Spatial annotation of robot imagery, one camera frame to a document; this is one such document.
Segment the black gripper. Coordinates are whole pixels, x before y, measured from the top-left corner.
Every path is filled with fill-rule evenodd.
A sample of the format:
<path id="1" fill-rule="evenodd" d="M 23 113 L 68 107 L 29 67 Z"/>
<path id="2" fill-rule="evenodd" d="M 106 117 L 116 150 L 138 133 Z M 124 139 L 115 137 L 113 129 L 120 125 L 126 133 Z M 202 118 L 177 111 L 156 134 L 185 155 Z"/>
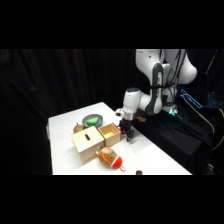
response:
<path id="1" fill-rule="evenodd" d="M 127 134 L 127 142 L 129 142 L 134 137 L 134 130 L 132 129 L 132 121 L 125 120 L 122 118 L 119 122 L 119 129 L 122 134 Z"/>

